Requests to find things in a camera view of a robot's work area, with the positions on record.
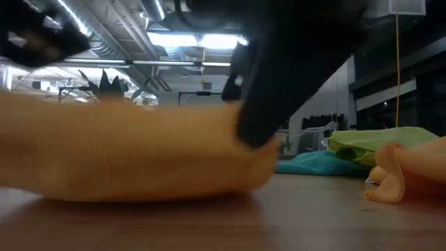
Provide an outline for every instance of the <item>plant leaves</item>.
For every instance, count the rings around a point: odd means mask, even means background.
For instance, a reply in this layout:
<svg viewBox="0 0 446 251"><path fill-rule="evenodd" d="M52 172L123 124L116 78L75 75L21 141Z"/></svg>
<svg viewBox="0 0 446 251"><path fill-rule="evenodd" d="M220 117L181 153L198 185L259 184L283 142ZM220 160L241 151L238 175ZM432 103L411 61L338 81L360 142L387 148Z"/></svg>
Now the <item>plant leaves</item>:
<svg viewBox="0 0 446 251"><path fill-rule="evenodd" d="M85 79L86 81L90 81L89 78L85 75L85 73L83 73L81 70L78 70L79 73L81 74L82 78Z"/></svg>
<svg viewBox="0 0 446 251"><path fill-rule="evenodd" d="M130 98L130 100L134 100L135 98L138 98L139 95L141 95L142 93L142 89L137 89L133 94L132 97Z"/></svg>
<svg viewBox="0 0 446 251"><path fill-rule="evenodd" d="M128 84L125 82L125 79L119 80L121 83L121 88L124 90L124 93L129 91Z"/></svg>
<svg viewBox="0 0 446 251"><path fill-rule="evenodd" d="M89 83L89 87L90 90L93 92L93 95L96 96L96 98L99 98L100 96L99 87L95 85L92 81L90 81L89 78L85 75L85 73L83 73L81 70L78 71L81 74L82 78L85 79L87 83Z"/></svg>
<svg viewBox="0 0 446 251"><path fill-rule="evenodd" d="M146 81L144 81L144 84L141 86L141 89L146 88L147 84L151 81L151 78L146 79Z"/></svg>
<svg viewBox="0 0 446 251"><path fill-rule="evenodd" d="M141 88L137 89L133 94L132 97L130 98L131 100L134 100L135 98L138 98L139 95L141 95L142 91L144 90L144 88L146 88L147 84L150 82L151 78L146 79L146 81L144 81L144 84L142 84Z"/></svg>
<svg viewBox="0 0 446 251"><path fill-rule="evenodd" d="M89 81L89 87L91 89L91 92L93 92L94 96L96 96L96 98L100 99L99 87L96 84L94 84L92 81Z"/></svg>
<svg viewBox="0 0 446 251"><path fill-rule="evenodd" d="M100 95L103 96L104 94L106 94L106 92L111 86L112 85L109 82L109 76L107 76L105 70L102 70L102 77L100 78L100 83L99 83Z"/></svg>
<svg viewBox="0 0 446 251"><path fill-rule="evenodd" d="M119 82L119 77L118 76L116 76L113 79L113 82L111 82L109 93L110 93L110 95L118 96L120 98L124 97L124 91L121 88L121 83Z"/></svg>

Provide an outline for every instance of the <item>teal cloth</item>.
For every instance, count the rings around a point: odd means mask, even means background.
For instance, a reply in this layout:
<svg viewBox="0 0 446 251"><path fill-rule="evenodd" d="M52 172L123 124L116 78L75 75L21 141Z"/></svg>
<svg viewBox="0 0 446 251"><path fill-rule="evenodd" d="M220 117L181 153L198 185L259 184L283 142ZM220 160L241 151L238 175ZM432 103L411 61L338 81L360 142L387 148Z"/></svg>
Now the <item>teal cloth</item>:
<svg viewBox="0 0 446 251"><path fill-rule="evenodd" d="M316 151L302 153L292 160L279 161L276 174L305 174L320 176L364 176L367 177L371 167L351 160L342 160L335 153Z"/></svg>

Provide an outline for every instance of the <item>wooden table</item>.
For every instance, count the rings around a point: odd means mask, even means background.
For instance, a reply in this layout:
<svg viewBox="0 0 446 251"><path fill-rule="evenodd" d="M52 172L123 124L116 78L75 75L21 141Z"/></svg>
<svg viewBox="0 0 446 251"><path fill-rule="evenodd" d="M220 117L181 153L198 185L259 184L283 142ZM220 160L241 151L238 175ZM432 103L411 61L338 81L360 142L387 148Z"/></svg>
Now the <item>wooden table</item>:
<svg viewBox="0 0 446 251"><path fill-rule="evenodd" d="M164 204L0 189L0 250L446 250L446 202L382 204L363 189L351 178L276 175L252 196Z"/></svg>

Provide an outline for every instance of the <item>orange towel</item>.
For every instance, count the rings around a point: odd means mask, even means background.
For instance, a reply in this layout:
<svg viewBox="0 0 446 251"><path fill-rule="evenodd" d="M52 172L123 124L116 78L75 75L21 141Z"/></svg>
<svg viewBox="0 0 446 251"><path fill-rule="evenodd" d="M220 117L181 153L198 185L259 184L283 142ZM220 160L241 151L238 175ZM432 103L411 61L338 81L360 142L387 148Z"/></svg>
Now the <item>orange towel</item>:
<svg viewBox="0 0 446 251"><path fill-rule="evenodd" d="M398 203L404 197L446 197L446 137L406 149L388 144L376 152L370 178L380 184L368 199Z"/></svg>
<svg viewBox="0 0 446 251"><path fill-rule="evenodd" d="M240 105L148 112L0 93L0 186L69 201L166 201L244 192L274 174L278 147L236 137Z"/></svg>

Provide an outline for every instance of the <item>ceiling light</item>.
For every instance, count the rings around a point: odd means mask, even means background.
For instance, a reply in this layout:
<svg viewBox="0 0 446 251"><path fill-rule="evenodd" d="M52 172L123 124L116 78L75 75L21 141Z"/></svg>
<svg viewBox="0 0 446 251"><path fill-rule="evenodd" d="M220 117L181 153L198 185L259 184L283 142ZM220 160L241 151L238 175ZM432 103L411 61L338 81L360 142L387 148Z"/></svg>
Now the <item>ceiling light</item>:
<svg viewBox="0 0 446 251"><path fill-rule="evenodd" d="M99 68L120 68L120 69L128 69L130 66L114 66L114 65L100 65L98 64Z"/></svg>
<svg viewBox="0 0 446 251"><path fill-rule="evenodd" d="M248 42L248 40L246 40L246 38L239 37L238 43L240 43L241 45L247 46L249 42Z"/></svg>
<svg viewBox="0 0 446 251"><path fill-rule="evenodd" d="M67 63L110 63L110 64L122 64L125 60L114 59L65 59Z"/></svg>
<svg viewBox="0 0 446 251"><path fill-rule="evenodd" d="M146 65L153 65L153 66L194 66L194 62L187 62L187 61L142 61L142 60L136 60L133 61L134 64L146 64Z"/></svg>
<svg viewBox="0 0 446 251"><path fill-rule="evenodd" d="M203 66L220 66L220 67L229 67L231 63L219 63L219 62L203 62L201 63Z"/></svg>
<svg viewBox="0 0 446 251"><path fill-rule="evenodd" d="M147 33L154 45L163 47L198 46L198 41L192 34L158 34Z"/></svg>
<svg viewBox="0 0 446 251"><path fill-rule="evenodd" d="M76 100L80 102L88 102L85 98L76 98Z"/></svg>
<svg viewBox="0 0 446 251"><path fill-rule="evenodd" d="M200 46L209 49L233 49L236 47L238 41L247 44L244 38L237 35L228 34L206 34L200 41Z"/></svg>

